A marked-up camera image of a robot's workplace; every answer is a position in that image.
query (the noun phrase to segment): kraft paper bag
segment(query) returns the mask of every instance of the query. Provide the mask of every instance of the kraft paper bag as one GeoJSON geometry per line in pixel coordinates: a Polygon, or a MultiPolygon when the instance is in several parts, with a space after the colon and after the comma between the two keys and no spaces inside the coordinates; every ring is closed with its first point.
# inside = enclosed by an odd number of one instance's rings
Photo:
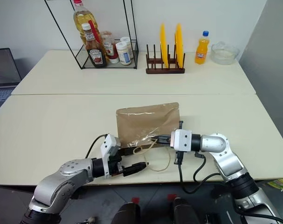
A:
{"type": "Polygon", "coordinates": [[[122,148],[150,145],[153,136],[171,134],[178,128],[178,103],[117,110],[117,132],[122,148]]]}

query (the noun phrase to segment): black cable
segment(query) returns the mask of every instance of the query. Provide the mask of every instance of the black cable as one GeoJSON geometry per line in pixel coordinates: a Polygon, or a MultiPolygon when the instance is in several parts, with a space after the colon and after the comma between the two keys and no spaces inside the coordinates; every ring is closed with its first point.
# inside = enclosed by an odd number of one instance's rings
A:
{"type": "Polygon", "coordinates": [[[98,141],[99,138],[105,137],[105,136],[106,136],[106,134],[101,134],[100,136],[98,136],[98,137],[94,140],[94,142],[91,144],[90,149],[88,150],[88,152],[87,152],[87,154],[86,154],[86,156],[85,156],[86,159],[87,159],[87,157],[89,156],[90,151],[91,151],[91,149],[93,148],[93,146],[94,146],[94,144],[96,143],[96,141],[98,141]]]}
{"type": "Polygon", "coordinates": [[[197,187],[192,190],[192,191],[188,191],[185,186],[184,186],[184,182],[183,182],[183,175],[182,175],[182,169],[180,167],[181,165],[178,165],[179,167],[179,182],[180,182],[180,185],[183,189],[183,191],[187,194],[194,194],[196,191],[198,191],[198,189],[207,181],[207,179],[211,178],[212,176],[216,176],[216,175],[220,175],[219,173],[214,173],[214,174],[210,174],[209,176],[207,176],[205,179],[202,180],[202,182],[197,185],[197,187]]]}
{"type": "Polygon", "coordinates": [[[232,198],[234,210],[235,210],[235,212],[238,213],[239,215],[241,215],[241,216],[256,217],[256,218],[268,218],[268,219],[272,219],[272,220],[278,221],[278,222],[280,222],[280,223],[283,224],[283,219],[278,218],[278,217],[275,217],[275,216],[268,216],[268,215],[263,215],[263,214],[255,214],[255,213],[249,213],[249,212],[242,211],[241,209],[239,209],[239,208],[236,206],[233,197],[231,197],[231,198],[232,198]]]}
{"type": "Polygon", "coordinates": [[[206,161],[207,161],[207,159],[206,159],[206,157],[203,155],[203,163],[202,163],[202,165],[194,172],[194,174],[193,174],[193,180],[194,180],[194,182],[195,183],[199,183],[197,180],[196,180],[196,175],[197,175],[197,173],[204,167],[204,165],[206,164],[206,161]]]}

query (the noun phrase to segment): orange soda bottle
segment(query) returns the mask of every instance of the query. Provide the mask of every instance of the orange soda bottle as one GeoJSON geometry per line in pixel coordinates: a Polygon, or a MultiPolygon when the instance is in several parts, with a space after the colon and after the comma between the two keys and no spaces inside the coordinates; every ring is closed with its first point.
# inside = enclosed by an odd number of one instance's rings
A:
{"type": "Polygon", "coordinates": [[[207,56],[207,45],[210,43],[208,31],[203,31],[202,37],[199,39],[199,45],[195,54],[195,63],[203,64],[207,56]]]}

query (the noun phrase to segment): white table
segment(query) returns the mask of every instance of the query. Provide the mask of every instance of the white table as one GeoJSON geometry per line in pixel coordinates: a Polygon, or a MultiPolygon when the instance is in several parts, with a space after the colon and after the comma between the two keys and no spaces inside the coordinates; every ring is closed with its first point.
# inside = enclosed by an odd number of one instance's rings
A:
{"type": "Polygon", "coordinates": [[[51,50],[12,94],[255,94],[237,61],[219,65],[207,57],[198,65],[194,53],[187,53],[185,68],[185,74],[147,75],[145,52],[140,52],[137,70],[81,70],[69,51],[51,50]]]}
{"type": "MultiPolygon", "coordinates": [[[[36,185],[64,162],[83,158],[98,135],[117,135],[118,108],[169,102],[179,102],[185,129],[226,135],[254,179],[283,178],[283,139],[256,95],[27,95],[11,96],[0,108],[0,184],[36,185]]],[[[92,157],[100,155],[100,142],[92,157]]],[[[167,163],[164,148],[146,156],[154,168],[167,163]]],[[[171,156],[170,167],[159,174],[145,169],[125,178],[97,178],[91,184],[177,182],[173,150],[171,156]]],[[[123,158],[125,166],[142,160],[123,158]]],[[[190,181],[201,163],[193,154],[185,155],[184,180],[190,181]]],[[[215,171],[207,155],[198,179],[215,171]]]]}

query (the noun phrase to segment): yellow plate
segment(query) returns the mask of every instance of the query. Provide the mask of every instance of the yellow plate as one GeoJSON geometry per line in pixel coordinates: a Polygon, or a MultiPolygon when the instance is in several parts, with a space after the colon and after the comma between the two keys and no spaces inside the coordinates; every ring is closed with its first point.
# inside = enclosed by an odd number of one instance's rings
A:
{"type": "Polygon", "coordinates": [[[168,57],[167,57],[166,35],[165,35],[164,23],[161,24],[161,28],[160,28],[160,45],[161,45],[162,60],[164,62],[165,67],[168,68],[168,57]]]}
{"type": "Polygon", "coordinates": [[[176,44],[176,51],[178,56],[178,64],[180,68],[183,68],[183,36],[182,36],[182,29],[180,23],[177,24],[176,32],[175,32],[175,44],[176,44]]]}

